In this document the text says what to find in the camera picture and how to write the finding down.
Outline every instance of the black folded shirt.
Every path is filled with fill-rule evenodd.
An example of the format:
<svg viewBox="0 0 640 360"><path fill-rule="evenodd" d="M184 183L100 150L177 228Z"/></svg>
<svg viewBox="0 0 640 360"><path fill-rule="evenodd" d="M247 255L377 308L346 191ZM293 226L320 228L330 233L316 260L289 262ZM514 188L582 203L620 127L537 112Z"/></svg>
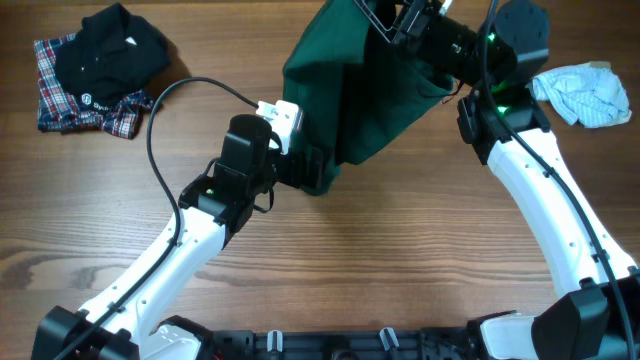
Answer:
<svg viewBox="0 0 640 360"><path fill-rule="evenodd" d="M171 64L164 35L119 3L82 19L82 30L57 50L56 59L62 88L100 112Z"/></svg>

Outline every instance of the wooden table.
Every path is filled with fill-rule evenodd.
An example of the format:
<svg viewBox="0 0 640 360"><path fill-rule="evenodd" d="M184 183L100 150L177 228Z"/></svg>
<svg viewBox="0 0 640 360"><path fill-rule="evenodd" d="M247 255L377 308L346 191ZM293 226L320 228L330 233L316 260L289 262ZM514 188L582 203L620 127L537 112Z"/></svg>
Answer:
<svg viewBox="0 0 640 360"><path fill-rule="evenodd" d="M76 309L115 280L171 214L143 136L36 130L33 40L77 31L107 3L40 2L0 7L2 359L28 358L40 319L57 304ZM459 0L450 15L477 28L487 5ZM610 61L640 110L638 3L542 5L552 21L546 68ZM217 0L127 8L157 26L182 62L154 91L190 73L273 102L282 65L320 6ZM583 192L638 257L640 123L634 116L585 130L544 109ZM229 119L245 112L207 85L167 101L154 148L174 194L220 152ZM495 311L543 311L555 296L542 254L510 195L461 141L456 117L455 101L437 106L365 164L343 166L327 196L276 186L273 211L254 214L167 315L213 330L317 331L453 326Z"/></svg>

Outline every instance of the fabric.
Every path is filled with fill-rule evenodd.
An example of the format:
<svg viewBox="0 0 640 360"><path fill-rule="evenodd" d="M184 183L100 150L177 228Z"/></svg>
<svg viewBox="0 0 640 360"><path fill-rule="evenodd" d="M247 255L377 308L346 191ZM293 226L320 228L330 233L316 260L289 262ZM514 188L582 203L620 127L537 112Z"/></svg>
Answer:
<svg viewBox="0 0 640 360"><path fill-rule="evenodd" d="M58 49L55 73L64 91L106 113L171 64L167 49L157 29L116 3L82 19L76 38Z"/></svg>
<svg viewBox="0 0 640 360"><path fill-rule="evenodd" d="M631 118L629 99L620 79L610 69L591 63L564 66L533 78L533 95L551 101L569 124L587 128L623 124Z"/></svg>
<svg viewBox="0 0 640 360"><path fill-rule="evenodd" d="M140 119L140 109L151 109L152 97L146 90L139 90L120 99L112 111L100 114L66 93L53 70L55 51L74 37L75 34L72 34L60 39L36 41L34 44L40 90L38 130L72 132L94 128L125 139L133 138Z"/></svg>
<svg viewBox="0 0 640 360"><path fill-rule="evenodd" d="M376 14L387 24L393 2ZM304 111L304 140L323 150L321 194L342 163L360 164L376 154L449 94L453 79L387 45L351 0L328 0L311 21L283 69L283 99Z"/></svg>

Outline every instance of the plaid shirt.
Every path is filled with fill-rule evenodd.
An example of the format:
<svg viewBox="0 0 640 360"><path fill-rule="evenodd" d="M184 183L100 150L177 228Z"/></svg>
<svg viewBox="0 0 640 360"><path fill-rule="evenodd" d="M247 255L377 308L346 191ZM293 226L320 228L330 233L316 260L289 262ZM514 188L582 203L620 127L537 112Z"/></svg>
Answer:
<svg viewBox="0 0 640 360"><path fill-rule="evenodd" d="M75 34L71 34L34 44L40 89L38 130L71 132L99 128L114 136L133 138L140 108L151 109L153 98L145 89L140 89L122 98L108 113L101 114L66 93L55 77L55 50L74 38Z"/></svg>

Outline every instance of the green garment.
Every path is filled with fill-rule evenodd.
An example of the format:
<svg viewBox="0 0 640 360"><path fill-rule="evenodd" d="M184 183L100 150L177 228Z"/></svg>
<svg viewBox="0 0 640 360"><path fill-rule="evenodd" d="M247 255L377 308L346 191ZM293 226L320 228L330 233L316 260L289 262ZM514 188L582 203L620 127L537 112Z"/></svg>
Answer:
<svg viewBox="0 0 640 360"><path fill-rule="evenodd" d="M393 2L381 2L376 15L392 22ZM283 99L304 111L303 137L292 139L292 147L313 145L324 153L321 188L303 188L314 195L328 191L338 165L376 154L453 87L451 77L388 45L353 0L324 4L283 74Z"/></svg>

